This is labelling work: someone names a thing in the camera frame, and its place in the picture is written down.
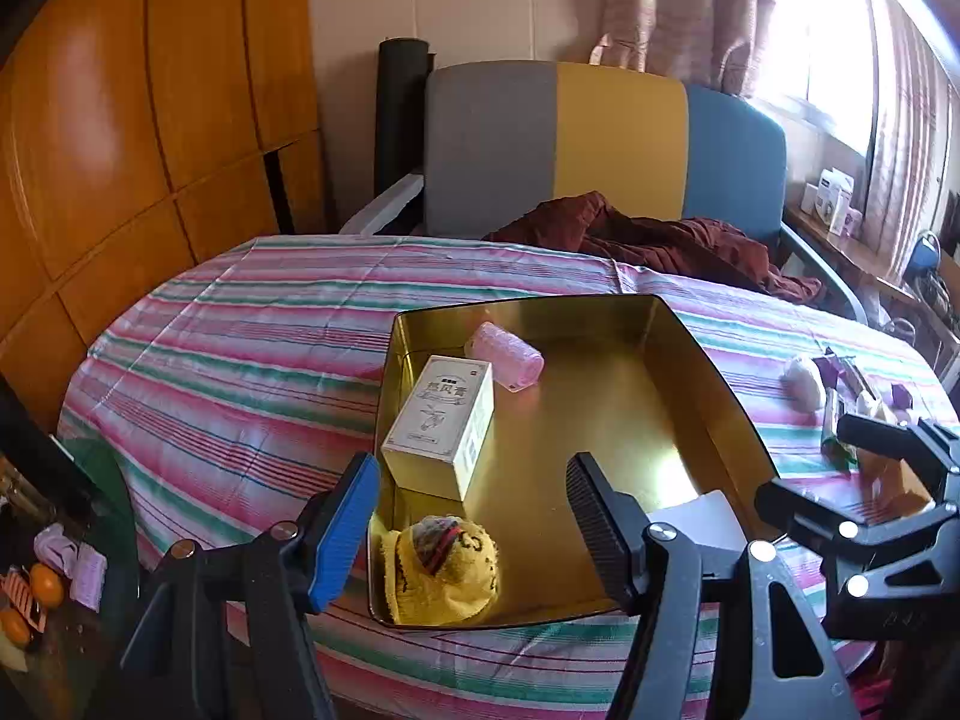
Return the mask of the pink patterned curtain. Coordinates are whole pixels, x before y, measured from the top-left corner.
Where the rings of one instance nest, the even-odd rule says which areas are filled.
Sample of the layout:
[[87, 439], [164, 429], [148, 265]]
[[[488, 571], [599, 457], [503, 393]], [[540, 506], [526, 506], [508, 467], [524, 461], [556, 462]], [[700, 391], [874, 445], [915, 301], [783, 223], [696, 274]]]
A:
[[592, 65], [644, 71], [747, 98], [776, 0], [605, 0]]

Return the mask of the maroon crumpled cloth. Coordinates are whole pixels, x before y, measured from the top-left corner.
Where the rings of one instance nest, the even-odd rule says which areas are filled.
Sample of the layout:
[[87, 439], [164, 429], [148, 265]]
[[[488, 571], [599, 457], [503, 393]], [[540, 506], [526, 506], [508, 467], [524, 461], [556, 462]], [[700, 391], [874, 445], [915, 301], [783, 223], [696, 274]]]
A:
[[793, 304], [812, 304], [823, 293], [822, 281], [782, 273], [766, 245], [732, 224], [711, 218], [630, 218], [599, 192], [539, 203], [485, 239], [605, 257]]

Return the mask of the green cracker pack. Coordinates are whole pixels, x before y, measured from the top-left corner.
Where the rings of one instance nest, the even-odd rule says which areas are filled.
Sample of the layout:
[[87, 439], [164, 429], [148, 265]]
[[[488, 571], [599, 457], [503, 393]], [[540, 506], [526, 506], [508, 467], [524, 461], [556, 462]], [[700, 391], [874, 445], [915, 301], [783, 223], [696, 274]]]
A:
[[857, 465], [856, 449], [839, 438], [839, 418], [846, 413], [841, 395], [832, 387], [825, 390], [822, 410], [820, 452], [840, 473], [849, 473]]

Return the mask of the white product boxes on desk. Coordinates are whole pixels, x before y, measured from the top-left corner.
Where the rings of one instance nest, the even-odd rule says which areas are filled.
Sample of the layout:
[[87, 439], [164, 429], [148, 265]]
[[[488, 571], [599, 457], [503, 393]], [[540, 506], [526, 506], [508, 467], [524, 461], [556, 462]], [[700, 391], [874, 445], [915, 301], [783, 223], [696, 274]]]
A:
[[800, 211], [817, 218], [830, 234], [855, 238], [862, 223], [862, 211], [853, 205], [854, 179], [838, 169], [823, 169], [816, 184], [807, 184], [800, 199]]

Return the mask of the pink hair roller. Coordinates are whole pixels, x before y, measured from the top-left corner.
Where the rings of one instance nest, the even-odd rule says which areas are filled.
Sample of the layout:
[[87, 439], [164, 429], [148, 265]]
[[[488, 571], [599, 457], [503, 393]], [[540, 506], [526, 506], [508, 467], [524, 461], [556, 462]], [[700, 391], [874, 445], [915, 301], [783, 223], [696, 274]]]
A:
[[483, 322], [464, 344], [469, 359], [493, 366], [494, 382], [510, 392], [522, 392], [539, 380], [544, 356], [539, 349], [493, 322]]

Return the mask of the orange wooden wall panel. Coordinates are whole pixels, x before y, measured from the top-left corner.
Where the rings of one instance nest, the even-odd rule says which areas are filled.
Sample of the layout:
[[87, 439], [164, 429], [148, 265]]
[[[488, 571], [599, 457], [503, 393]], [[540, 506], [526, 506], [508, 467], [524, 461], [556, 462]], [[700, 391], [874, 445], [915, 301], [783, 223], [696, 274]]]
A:
[[151, 289], [327, 226], [308, 0], [46, 0], [2, 67], [2, 380], [52, 429]]

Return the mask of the wooden side desk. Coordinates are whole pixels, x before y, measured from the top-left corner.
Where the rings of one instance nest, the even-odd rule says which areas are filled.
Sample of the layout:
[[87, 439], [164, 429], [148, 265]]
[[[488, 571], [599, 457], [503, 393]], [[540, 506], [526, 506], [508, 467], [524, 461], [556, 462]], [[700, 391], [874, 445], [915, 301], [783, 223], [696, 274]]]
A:
[[832, 267], [843, 275], [851, 288], [873, 286], [885, 299], [901, 302], [908, 309], [931, 309], [948, 307], [952, 314], [958, 312], [958, 296], [948, 289], [935, 304], [924, 301], [913, 283], [905, 277], [892, 277], [882, 266], [877, 255], [864, 244], [851, 238], [835, 236], [815, 216], [804, 215], [797, 206], [784, 208], [784, 221], [791, 226]]

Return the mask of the white medicine carton box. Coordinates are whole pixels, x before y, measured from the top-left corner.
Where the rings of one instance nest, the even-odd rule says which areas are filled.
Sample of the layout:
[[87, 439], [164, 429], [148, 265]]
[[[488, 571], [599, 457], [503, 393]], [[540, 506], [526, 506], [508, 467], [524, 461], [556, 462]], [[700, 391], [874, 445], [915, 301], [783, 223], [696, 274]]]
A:
[[464, 502], [493, 411], [489, 362], [432, 355], [381, 444], [395, 484]]

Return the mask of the white fluffy puff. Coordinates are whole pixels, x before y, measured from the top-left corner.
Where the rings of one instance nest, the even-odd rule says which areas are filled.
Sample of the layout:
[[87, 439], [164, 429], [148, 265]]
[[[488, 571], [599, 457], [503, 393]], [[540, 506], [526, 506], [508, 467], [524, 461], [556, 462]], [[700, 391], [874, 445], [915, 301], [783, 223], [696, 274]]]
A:
[[816, 413], [822, 410], [827, 399], [820, 371], [812, 358], [797, 356], [784, 367], [781, 377], [782, 390], [797, 411]]

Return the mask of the purple origami paper piece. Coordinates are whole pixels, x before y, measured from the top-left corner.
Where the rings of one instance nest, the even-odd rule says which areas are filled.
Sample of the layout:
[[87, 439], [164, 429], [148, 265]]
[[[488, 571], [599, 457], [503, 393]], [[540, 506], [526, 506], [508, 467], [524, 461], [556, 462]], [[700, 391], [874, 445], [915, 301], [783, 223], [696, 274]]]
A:
[[857, 397], [861, 394], [864, 385], [851, 356], [839, 355], [832, 348], [827, 348], [822, 356], [815, 356], [812, 362], [820, 372], [823, 387], [838, 390], [840, 385], [844, 385], [851, 395]]

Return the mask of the yellow cube sponge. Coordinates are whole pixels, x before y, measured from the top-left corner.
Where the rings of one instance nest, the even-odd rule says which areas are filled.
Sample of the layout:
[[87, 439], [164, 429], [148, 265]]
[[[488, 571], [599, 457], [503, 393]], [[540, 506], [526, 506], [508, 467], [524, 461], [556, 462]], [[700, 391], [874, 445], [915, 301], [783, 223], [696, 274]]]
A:
[[857, 450], [859, 491], [864, 517], [871, 525], [919, 514], [932, 505], [932, 496], [905, 460]]

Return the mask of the yellow knitted hat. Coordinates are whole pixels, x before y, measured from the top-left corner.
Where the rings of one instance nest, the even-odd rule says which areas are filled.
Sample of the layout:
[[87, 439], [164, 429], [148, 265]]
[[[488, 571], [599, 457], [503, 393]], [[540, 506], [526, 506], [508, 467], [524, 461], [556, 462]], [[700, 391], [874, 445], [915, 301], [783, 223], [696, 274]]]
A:
[[392, 622], [445, 628], [478, 616], [498, 598], [493, 538], [477, 523], [428, 515], [381, 539], [384, 596]]

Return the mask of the white melamine sponge block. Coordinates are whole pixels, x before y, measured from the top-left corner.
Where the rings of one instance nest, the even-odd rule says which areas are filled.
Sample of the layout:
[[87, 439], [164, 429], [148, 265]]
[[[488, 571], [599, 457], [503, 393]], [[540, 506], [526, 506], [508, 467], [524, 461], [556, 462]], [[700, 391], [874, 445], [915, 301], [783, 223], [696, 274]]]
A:
[[729, 580], [748, 539], [729, 500], [719, 489], [685, 504], [649, 514], [651, 522], [667, 523], [698, 546], [706, 577]]

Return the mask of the oranges on side table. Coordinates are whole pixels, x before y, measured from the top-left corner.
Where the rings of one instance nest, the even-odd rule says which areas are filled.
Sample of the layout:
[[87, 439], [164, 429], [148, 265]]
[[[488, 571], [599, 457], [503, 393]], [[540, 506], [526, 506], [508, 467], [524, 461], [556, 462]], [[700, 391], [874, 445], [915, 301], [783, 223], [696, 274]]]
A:
[[31, 569], [11, 566], [2, 575], [2, 632], [20, 650], [28, 650], [47, 629], [49, 614], [65, 600], [62, 577], [46, 564]]

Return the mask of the blue bag on desk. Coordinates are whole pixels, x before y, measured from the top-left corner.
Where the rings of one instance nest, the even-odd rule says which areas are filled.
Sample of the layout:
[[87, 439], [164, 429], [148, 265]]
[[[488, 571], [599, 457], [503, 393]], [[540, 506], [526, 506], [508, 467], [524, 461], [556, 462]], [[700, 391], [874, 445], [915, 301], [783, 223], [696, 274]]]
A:
[[935, 275], [940, 265], [940, 242], [937, 234], [928, 229], [919, 234], [914, 243], [913, 252], [903, 273], [903, 280], [914, 284], [921, 278]]

